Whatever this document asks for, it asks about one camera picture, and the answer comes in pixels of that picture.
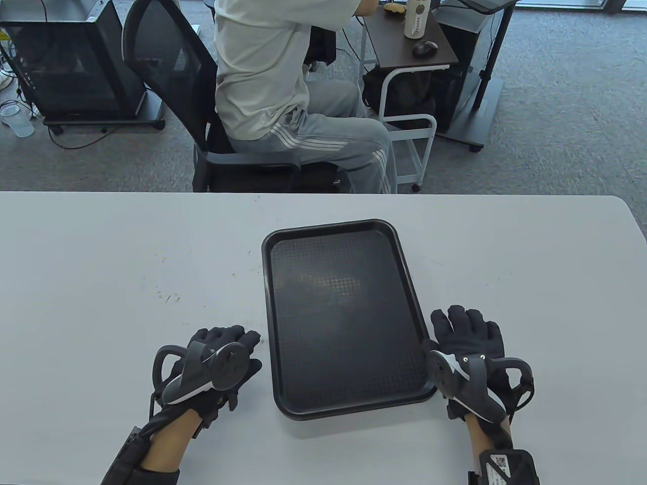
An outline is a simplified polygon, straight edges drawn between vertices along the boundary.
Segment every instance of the gray carpet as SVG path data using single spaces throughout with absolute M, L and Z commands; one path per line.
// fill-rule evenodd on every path
M 116 2 L 122 17 L 130 2 Z M 210 47 L 211 15 L 184 13 Z M 424 193 L 611 194 L 647 233 L 647 17 L 518 10 L 495 76 L 505 91 L 490 142 L 480 153 L 437 139 Z M 347 33 L 359 48 L 354 20 Z M 340 35 L 338 46 L 349 50 Z M 338 52 L 320 76 L 355 80 L 357 61 Z M 0 100 L 15 96 L 15 85 Z M 192 141 L 172 114 L 166 129 L 124 129 L 78 151 L 53 146 L 40 125 L 18 139 L 0 126 L 0 190 L 188 191 Z M 68 146 L 96 138 L 68 131 Z M 401 191 L 409 191 L 401 186 Z

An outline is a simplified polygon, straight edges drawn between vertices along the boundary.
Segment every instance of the forearm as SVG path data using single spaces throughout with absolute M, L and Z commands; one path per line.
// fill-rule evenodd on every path
M 180 462 L 202 418 L 189 409 L 178 419 L 151 438 L 151 447 L 140 464 L 148 471 L 173 473 L 180 468 Z
M 357 17 L 373 15 L 379 4 L 380 0 L 362 0 L 358 5 L 357 10 L 355 10 L 355 15 Z
M 474 471 L 480 475 L 479 456 L 482 452 L 494 448 L 492 440 L 483 432 L 476 416 L 469 414 L 465 416 L 465 423 L 467 429 L 470 431 L 470 439 L 472 441 L 472 452 L 474 454 Z M 502 424 L 504 430 L 510 433 L 510 422 L 506 420 Z

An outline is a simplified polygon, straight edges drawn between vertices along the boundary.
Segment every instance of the person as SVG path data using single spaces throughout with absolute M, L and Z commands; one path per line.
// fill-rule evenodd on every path
M 363 118 L 355 83 L 305 81 L 311 26 L 341 30 L 378 0 L 217 0 L 215 104 L 239 153 L 291 151 L 331 162 L 355 193 L 397 193 L 388 130 Z
M 447 315 L 442 310 L 434 311 L 431 320 L 437 341 L 423 342 L 424 352 L 439 350 L 445 354 L 483 354 L 488 358 L 505 356 L 503 338 L 498 325 L 493 321 L 485 322 L 483 315 L 478 310 L 465 311 L 463 307 L 453 305 L 449 308 Z M 230 329 L 212 329 L 210 333 L 206 329 L 202 329 L 192 340 L 200 339 L 213 345 L 216 339 L 222 339 L 223 330 L 230 333 L 235 332 L 234 340 L 245 341 L 252 351 L 259 340 L 258 334 L 255 332 L 244 333 L 240 326 Z M 260 362 L 252 360 L 250 371 L 243 383 L 257 373 L 260 368 Z M 236 394 L 241 385 L 236 387 Z M 493 390 L 503 401 L 509 399 L 511 389 L 507 379 L 505 382 L 490 383 L 488 381 L 488 387 L 494 388 Z M 222 408 L 225 402 L 226 396 L 213 389 L 184 402 L 181 405 L 183 412 L 179 413 L 179 417 L 152 437 L 151 446 L 138 467 L 138 473 L 131 476 L 128 485 L 175 485 L 182 458 L 192 436 L 204 425 L 204 419 L 207 416 L 210 418 L 214 414 L 217 416 L 217 410 Z M 450 416 L 460 417 L 465 421 L 472 443 L 476 471 L 476 474 L 471 473 L 470 477 L 475 477 L 480 474 L 480 454 L 486 450 L 494 449 L 492 440 L 482 430 L 477 417 L 456 401 L 449 401 L 448 411 Z M 507 419 L 502 427 L 510 434 L 510 425 Z

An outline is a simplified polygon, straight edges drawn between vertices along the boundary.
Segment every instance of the monitor stand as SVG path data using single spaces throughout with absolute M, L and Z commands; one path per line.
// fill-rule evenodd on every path
M 476 93 L 472 93 L 465 106 L 454 116 L 447 131 L 437 133 L 437 136 L 469 145 L 470 151 L 475 153 L 481 151 L 485 146 L 490 136 L 494 116 L 499 110 L 499 102 L 503 94 L 503 81 L 493 78 L 492 71 L 513 11 L 514 3 L 505 7 L 503 11 L 503 17 L 492 44 L 492 52 L 485 69 L 481 71 L 481 83 L 478 90 Z

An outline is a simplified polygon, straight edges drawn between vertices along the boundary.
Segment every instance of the gray sweatpants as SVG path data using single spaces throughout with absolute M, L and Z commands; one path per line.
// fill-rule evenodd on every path
M 397 193 L 395 158 L 388 130 L 363 115 L 357 85 L 348 81 L 309 81 L 308 111 L 284 114 L 259 140 L 230 138 L 234 150 L 292 150 L 301 164 L 334 163 L 345 171 L 355 193 Z

